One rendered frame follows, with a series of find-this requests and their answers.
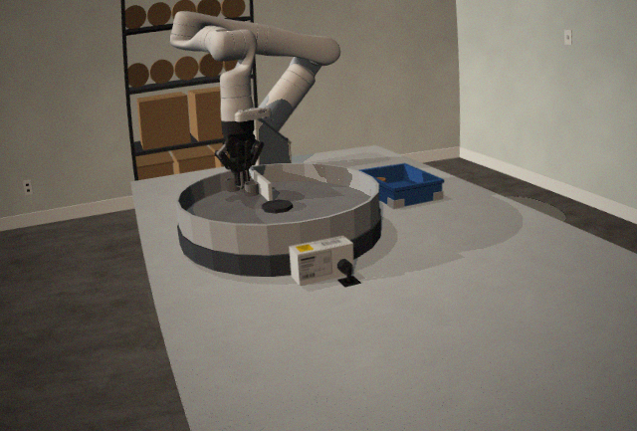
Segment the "grey metal ring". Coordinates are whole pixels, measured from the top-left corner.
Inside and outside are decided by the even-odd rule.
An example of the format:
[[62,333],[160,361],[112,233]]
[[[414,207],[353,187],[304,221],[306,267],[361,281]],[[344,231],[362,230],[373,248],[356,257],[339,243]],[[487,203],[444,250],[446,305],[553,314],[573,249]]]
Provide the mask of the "grey metal ring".
[[259,194],[259,185],[256,181],[250,181],[244,183],[245,186],[245,195],[246,196],[256,196]]
[[234,191],[240,190],[240,187],[237,187],[237,185],[235,184],[235,182],[233,180],[234,180],[234,177],[226,179],[226,189],[229,192],[234,192]]
[[[250,178],[250,181],[253,181],[253,179],[252,179],[252,178]],[[250,182],[250,181],[247,181],[247,182]],[[244,192],[244,193],[245,193],[245,186],[244,186],[244,187],[242,187],[242,188],[240,188],[240,190],[241,190],[241,192]]]

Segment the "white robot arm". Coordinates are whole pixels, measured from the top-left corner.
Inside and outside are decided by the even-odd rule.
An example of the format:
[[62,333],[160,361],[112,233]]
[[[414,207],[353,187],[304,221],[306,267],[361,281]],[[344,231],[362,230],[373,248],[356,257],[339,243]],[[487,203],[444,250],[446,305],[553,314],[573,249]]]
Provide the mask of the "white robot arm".
[[[208,52],[220,62],[238,60],[233,70],[220,77],[221,120],[247,121],[263,117],[277,131],[314,85],[321,66],[333,64],[340,56],[338,43],[330,37],[189,11],[176,13],[170,44],[181,50]],[[253,107],[251,96],[256,54],[294,57],[258,108]]]

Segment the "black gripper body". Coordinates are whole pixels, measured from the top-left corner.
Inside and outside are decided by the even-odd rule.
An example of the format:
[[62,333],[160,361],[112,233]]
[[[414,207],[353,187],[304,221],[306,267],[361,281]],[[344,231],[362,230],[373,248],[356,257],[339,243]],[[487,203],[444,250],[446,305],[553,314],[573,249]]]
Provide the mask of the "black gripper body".
[[[253,120],[249,121],[223,121],[222,123],[222,133],[224,135],[224,139],[222,144],[226,145],[227,152],[233,156],[237,157],[236,152],[236,143],[242,143],[242,155],[245,155],[245,141],[251,141],[251,148],[255,142],[255,135],[253,131],[255,130],[255,124]],[[225,142],[226,141],[226,142]]]

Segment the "blue crate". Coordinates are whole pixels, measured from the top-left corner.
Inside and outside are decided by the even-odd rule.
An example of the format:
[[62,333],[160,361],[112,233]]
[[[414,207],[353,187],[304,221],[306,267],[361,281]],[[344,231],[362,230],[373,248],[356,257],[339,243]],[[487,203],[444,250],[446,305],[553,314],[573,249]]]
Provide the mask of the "blue crate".
[[[359,171],[376,179],[379,184],[379,200],[392,209],[444,199],[442,183],[445,183],[445,179],[406,163]],[[376,177],[383,177],[386,182]]]

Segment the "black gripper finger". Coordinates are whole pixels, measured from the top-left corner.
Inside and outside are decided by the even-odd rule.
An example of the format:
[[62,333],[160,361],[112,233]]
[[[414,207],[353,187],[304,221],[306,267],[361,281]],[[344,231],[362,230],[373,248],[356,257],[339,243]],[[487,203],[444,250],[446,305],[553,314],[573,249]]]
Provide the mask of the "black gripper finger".
[[[237,157],[233,157],[230,155],[230,159],[229,159],[229,157],[227,156],[228,155],[227,147],[224,143],[224,145],[219,150],[215,151],[215,155],[221,161],[221,163],[225,166],[226,169],[234,171],[235,184],[237,185],[237,187],[242,188],[244,187],[244,173],[242,171],[243,170],[242,143],[240,142],[236,143],[236,152],[237,152]],[[237,166],[236,166],[236,163],[237,163]]]
[[244,182],[250,181],[249,169],[252,165],[254,166],[256,164],[263,146],[264,146],[264,142],[261,142],[255,139],[255,142],[251,149],[251,141],[250,140],[245,141],[245,156],[243,156],[244,160],[242,161],[242,166],[243,166],[242,171],[244,173]]

